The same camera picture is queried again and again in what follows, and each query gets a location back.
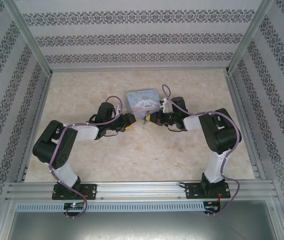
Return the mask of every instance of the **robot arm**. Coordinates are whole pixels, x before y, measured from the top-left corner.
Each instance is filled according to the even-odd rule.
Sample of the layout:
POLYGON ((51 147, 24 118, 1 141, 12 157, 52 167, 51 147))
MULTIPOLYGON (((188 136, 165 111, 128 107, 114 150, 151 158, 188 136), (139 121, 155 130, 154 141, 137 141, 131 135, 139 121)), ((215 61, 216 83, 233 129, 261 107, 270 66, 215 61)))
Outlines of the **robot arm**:
MULTIPOLYGON (((109 102, 103 102, 97 114, 94 114, 88 121, 92 125, 75 125, 68 128, 63 138, 60 140, 60 146, 52 163, 52 171, 58 179, 68 187, 80 191, 81 180, 71 169, 68 162, 74 142, 82 140, 98 140, 106 135, 107 130, 124 132, 137 120, 131 113, 121 114, 118 118, 108 124, 94 125, 108 122, 112 115, 118 115, 119 112, 109 102)), ((33 154, 43 163, 49 165, 53 153, 57 147, 57 141, 60 139, 62 131, 67 124, 57 120, 51 121, 33 147, 33 154)))
MULTIPOLYGON (((182 97, 174 97, 171 99, 180 108, 186 109, 185 102, 182 97)), ((237 142, 237 129, 218 114, 203 114, 200 116, 187 115, 174 105, 173 112, 164 113, 161 110, 150 114, 146 119, 159 126, 172 126, 181 131, 203 130, 206 143, 210 148, 209 163, 202 174, 201 187, 206 195, 214 192, 224 185, 225 179, 221 173, 221 167, 226 158, 227 153, 235 146, 237 142)), ((218 109, 215 112, 221 113, 230 117, 227 110, 224 108, 218 109)))

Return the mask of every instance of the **beige floor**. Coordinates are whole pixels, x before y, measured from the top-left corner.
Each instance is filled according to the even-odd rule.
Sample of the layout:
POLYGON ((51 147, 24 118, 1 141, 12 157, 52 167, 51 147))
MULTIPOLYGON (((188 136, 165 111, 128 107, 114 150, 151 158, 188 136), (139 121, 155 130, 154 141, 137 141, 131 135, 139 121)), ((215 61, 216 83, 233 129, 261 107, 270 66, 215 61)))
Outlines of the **beige floor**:
MULTIPOLYGON (((163 98, 163 83, 171 88, 172 97, 184 97, 189 112, 226 108, 238 123, 222 70, 54 73, 37 138, 51 120, 87 121, 110 95, 117 95, 126 103, 127 92, 157 89, 163 98)), ((202 130, 170 132, 142 122, 114 137, 76 142, 69 157, 75 173, 89 182, 201 179, 209 159, 202 130)), ((243 141, 231 155, 225 175, 254 178, 243 141)), ((35 156, 30 159, 25 181, 55 182, 47 165, 35 156)))

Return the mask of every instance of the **wall panel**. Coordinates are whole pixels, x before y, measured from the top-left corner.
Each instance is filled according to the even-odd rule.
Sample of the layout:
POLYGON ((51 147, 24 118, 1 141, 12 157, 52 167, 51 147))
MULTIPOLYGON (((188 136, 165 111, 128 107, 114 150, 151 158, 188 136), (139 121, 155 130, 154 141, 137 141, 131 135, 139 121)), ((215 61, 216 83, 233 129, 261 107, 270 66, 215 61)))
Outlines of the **wall panel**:
POLYGON ((284 209, 284 1, 273 2, 232 74, 265 174, 284 209))
POLYGON ((54 71, 227 67, 261 0, 18 0, 54 71))
POLYGON ((15 182, 47 76, 0 1, 0 210, 15 182))

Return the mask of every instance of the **book cover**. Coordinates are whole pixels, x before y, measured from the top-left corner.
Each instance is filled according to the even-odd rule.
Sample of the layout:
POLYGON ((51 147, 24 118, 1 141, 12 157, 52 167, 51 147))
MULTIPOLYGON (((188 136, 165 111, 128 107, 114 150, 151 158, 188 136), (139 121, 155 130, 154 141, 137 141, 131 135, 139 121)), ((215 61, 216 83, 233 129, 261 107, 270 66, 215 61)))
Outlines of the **book cover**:
POLYGON ((160 97, 155 89, 132 91, 126 94, 131 113, 138 118, 144 118, 160 109, 160 97))

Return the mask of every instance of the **purple cable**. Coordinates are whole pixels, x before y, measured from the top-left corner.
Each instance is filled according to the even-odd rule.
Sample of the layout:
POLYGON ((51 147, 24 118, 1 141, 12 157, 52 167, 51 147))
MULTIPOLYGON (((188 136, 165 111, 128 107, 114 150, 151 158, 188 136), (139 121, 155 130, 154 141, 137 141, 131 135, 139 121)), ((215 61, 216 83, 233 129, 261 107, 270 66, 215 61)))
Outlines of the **purple cable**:
POLYGON ((74 127, 74 126, 100 126, 100 125, 110 124, 110 123, 114 122, 116 119, 119 118, 119 116, 122 114, 122 111, 123 111, 123 103, 122 103, 121 99, 120 99, 118 96, 114 96, 114 95, 109 96, 105 101, 107 102, 110 98, 116 98, 116 99, 118 99, 118 101, 119 101, 119 103, 120 103, 120 111, 119 111, 118 115, 116 115, 116 116, 115 116, 113 119, 111 119, 110 121, 106 121, 106 122, 102 122, 102 123, 88 123, 88 122, 83 122, 83 123, 82 123, 82 122, 80 122, 80 123, 73 123, 73 124, 67 125, 67 126, 63 129, 63 131, 62 131, 62 133, 61 133, 61 135, 60 135, 60 137, 59 137, 59 139, 58 139, 58 142, 57 142, 56 147, 55 147, 55 149, 54 149, 54 152, 53 152, 53 155, 52 155, 52 157, 51 157, 50 163, 48 164, 48 168, 50 169, 50 173, 51 173, 52 176, 57 180, 57 182, 58 182, 59 184, 61 184, 63 187, 65 187, 65 188, 69 189, 70 191, 72 191, 72 192, 76 193, 77 195, 79 195, 81 198, 83 198, 83 201, 84 201, 84 203, 85 203, 85 207, 83 208, 83 210, 82 210, 78 215, 76 215, 76 216, 69 216, 69 215, 68 215, 68 211, 69 211, 69 210, 66 210, 65 215, 66 215, 66 217, 67 217, 68 219, 70 219, 70 218, 75 219, 75 218, 78 218, 78 217, 80 217, 81 215, 83 215, 83 214, 85 213, 85 211, 87 210, 87 208, 88 208, 88 200, 87 200, 87 198, 86 198, 83 194, 81 194, 80 192, 74 190, 73 188, 69 187, 69 186, 66 185, 64 182, 62 182, 62 181, 59 179, 59 177, 53 172, 52 164, 53 164, 54 159, 56 158, 56 155, 57 155, 57 153, 58 153, 59 147, 60 147, 60 145, 61 145, 61 140, 62 140, 62 138, 63 138, 63 136, 64 136, 64 134, 66 133, 66 131, 67 131, 68 128, 71 128, 71 127, 74 127))
POLYGON ((230 204, 232 203, 232 201, 237 197, 237 195, 238 195, 238 193, 239 193, 239 190, 240 190, 240 182, 239 182, 238 180, 236 180, 236 179, 233 179, 233 178, 230 178, 230 177, 225 176, 224 173, 223 173, 223 169, 224 169, 224 166, 225 166, 225 164, 226 164, 227 158, 230 156, 231 153, 233 153, 233 151, 237 148, 237 146, 238 146, 238 144, 239 144, 239 142, 240 142, 240 133, 239 133, 240 131, 239 131, 239 128, 237 127, 237 125, 234 123, 234 121, 233 121, 231 118, 229 118, 229 117, 226 116, 225 114, 220 113, 220 112, 217 112, 217 111, 206 111, 206 112, 203 111, 203 112, 198 112, 198 113, 194 113, 194 114, 193 114, 193 113, 189 113, 188 111, 185 111, 183 108, 179 107, 177 104, 175 104, 175 103, 171 100, 171 98, 170 98, 171 90, 170 90, 170 88, 169 88, 168 85, 163 84, 163 85, 162 85, 162 91, 163 91, 163 93, 164 93, 166 99, 169 100, 172 105, 174 105, 175 107, 177 107, 177 108, 178 108, 179 110, 181 110, 183 113, 188 114, 188 115, 190 115, 190 116, 201 116, 201 115, 204 115, 204 114, 217 114, 217 115, 219 115, 219 116, 225 118, 226 120, 228 120, 228 121, 232 124, 232 126, 234 127, 234 129, 235 129, 235 132, 236 132, 236 142, 235 142, 235 145, 234 145, 234 147, 225 155, 225 157, 224 157, 224 159, 223 159, 223 162, 222 162, 222 165, 221 165, 221 168, 220 168, 220 173, 221 173, 221 175, 222 175, 226 180, 236 182, 236 184, 237 184, 237 189, 236 189, 236 191, 235 191, 235 194, 234 194, 233 197, 231 198, 231 200, 228 202, 228 204, 227 204, 223 209, 221 209, 219 212, 217 212, 217 213, 215 214, 215 215, 218 215, 218 214, 222 213, 225 209, 227 209, 227 208, 230 206, 230 204))

